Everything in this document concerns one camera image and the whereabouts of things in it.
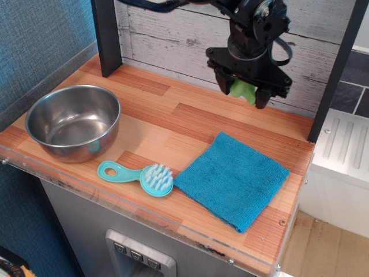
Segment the brush bristles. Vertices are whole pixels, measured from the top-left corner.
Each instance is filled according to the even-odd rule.
[[[172,173],[169,167],[155,164],[145,174],[146,183],[149,188],[154,187],[154,190],[163,191],[172,184]]]

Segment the gray tile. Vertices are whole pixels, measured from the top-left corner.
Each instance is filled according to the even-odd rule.
[[[339,82],[330,107],[352,114],[362,92],[362,87]]]
[[[369,87],[369,55],[351,51],[341,81]]]
[[[369,89],[365,89],[355,114],[369,118]]]

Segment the bowl rim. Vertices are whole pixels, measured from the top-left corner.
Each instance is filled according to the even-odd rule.
[[[87,141],[84,141],[83,143],[78,143],[78,144],[70,144],[70,145],[57,145],[57,144],[49,144],[49,143],[45,143],[44,141],[41,141],[39,140],[38,138],[36,138],[32,132],[30,131],[29,129],[29,117],[31,116],[32,114],[32,111],[37,107],[37,105],[42,102],[44,99],[52,96],[52,95],[55,95],[55,94],[58,94],[58,93],[61,93],[62,91],[64,91],[65,89],[69,89],[69,88],[83,88],[83,87],[89,87],[89,88],[98,88],[100,90],[102,90],[103,92],[111,95],[117,102],[118,104],[118,115],[114,121],[114,123],[109,127],[109,129],[107,129],[104,133],[100,134],[99,136],[97,137],[94,137],[90,140],[87,140]],[[31,108],[28,110],[27,112],[27,115],[25,117],[25,128],[26,128],[26,131],[27,133],[29,134],[29,136],[31,138],[33,138],[35,141],[37,141],[38,143],[42,144],[42,145],[45,145],[45,146],[48,146],[48,147],[58,147],[58,148],[69,148],[69,147],[78,147],[78,146],[82,146],[82,145],[86,145],[86,144],[89,144],[93,141],[96,141],[100,138],[102,138],[103,136],[105,136],[107,133],[109,133],[111,130],[113,130],[114,127],[116,127],[116,125],[118,124],[119,122],[119,119],[122,115],[122,105],[121,105],[121,102],[119,101],[118,97],[112,93],[110,90],[106,89],[106,88],[103,88],[103,87],[100,87],[98,85],[90,85],[90,84],[80,84],[80,85],[69,85],[69,86],[66,86],[66,87],[63,87],[63,88],[60,88],[60,89],[57,89],[56,91],[51,91],[47,94],[45,94],[44,96],[42,96],[39,100],[37,100],[32,106]]]

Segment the black vertical post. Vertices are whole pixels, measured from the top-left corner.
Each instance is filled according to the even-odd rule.
[[[347,25],[345,35],[342,39],[341,47],[338,51],[336,61],[334,62],[332,72],[329,76],[328,83],[325,88],[317,114],[315,116],[314,123],[310,130],[308,141],[312,143],[316,143],[318,140],[334,93],[336,92],[338,82],[340,81],[360,25],[363,21],[368,3],[369,0],[356,0],[356,3],[353,7],[350,21]]]
[[[122,64],[114,0],[91,0],[103,77]]]

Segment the wooden countertop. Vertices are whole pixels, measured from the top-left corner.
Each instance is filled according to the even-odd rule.
[[[59,162],[28,136],[23,115],[0,134],[0,158],[220,259],[234,259],[249,272],[272,274],[289,230],[289,224],[280,222],[292,219],[314,148],[306,140],[312,119],[270,107],[257,110],[245,100],[126,65],[103,78],[98,56],[58,88],[75,84],[99,85],[121,101],[118,138],[105,154],[82,164]],[[138,182],[113,184],[96,173],[102,161],[114,160],[132,169],[163,163],[176,176],[211,145],[220,131],[291,171],[244,234],[176,187],[168,196],[157,199],[147,195]]]

